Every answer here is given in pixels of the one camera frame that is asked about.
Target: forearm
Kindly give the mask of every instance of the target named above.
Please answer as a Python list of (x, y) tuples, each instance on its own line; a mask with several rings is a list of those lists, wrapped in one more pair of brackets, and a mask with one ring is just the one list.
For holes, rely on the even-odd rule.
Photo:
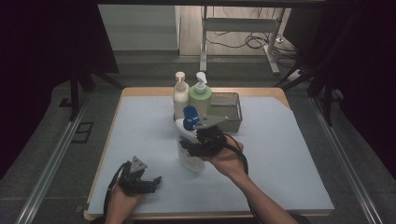
[(297, 223), (289, 213), (262, 192), (248, 175), (235, 175), (231, 180), (242, 190), (250, 206), (265, 224)]

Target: human hand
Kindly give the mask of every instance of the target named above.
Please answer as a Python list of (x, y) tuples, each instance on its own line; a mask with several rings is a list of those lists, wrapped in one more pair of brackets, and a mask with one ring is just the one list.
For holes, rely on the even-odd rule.
[[(227, 144), (232, 147), (244, 149), (244, 145), (238, 141), (234, 141), (231, 137), (225, 136)], [(241, 159), (236, 155), (235, 152), (228, 148), (223, 148), (216, 156), (213, 157), (201, 157), (203, 161), (209, 161), (216, 169), (223, 175), (235, 180), (238, 176), (246, 175), (244, 165)]]
[(121, 224), (132, 214), (143, 196), (144, 194), (127, 196), (117, 182), (110, 193), (105, 224)]

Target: lotion bottle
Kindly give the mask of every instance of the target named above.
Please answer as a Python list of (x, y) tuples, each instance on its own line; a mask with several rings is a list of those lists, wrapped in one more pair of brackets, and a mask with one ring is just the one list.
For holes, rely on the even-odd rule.
[(192, 157), (189, 154), (189, 151), (180, 144), (180, 141), (190, 142), (190, 143), (199, 143), (198, 139), (195, 138), (196, 130), (193, 129), (193, 125), (195, 125), (198, 120), (198, 114), (196, 109), (193, 106), (186, 106), (184, 108), (184, 119), (177, 119), (175, 121), (177, 130), (178, 130), (178, 138), (177, 138), (177, 153), (178, 159), (180, 162), (192, 169), (193, 171), (202, 171), (205, 168), (205, 162), (198, 157)]
[(207, 115), (210, 109), (212, 90), (206, 86), (206, 75), (203, 72), (197, 73), (198, 83), (190, 88), (190, 105), (198, 111), (199, 117)]
[(184, 80), (186, 75), (183, 72), (177, 72), (175, 74), (176, 77), (176, 85), (173, 92), (173, 101), (174, 101), (174, 120), (183, 119), (183, 109), (187, 105), (189, 105), (189, 91), (190, 86)]

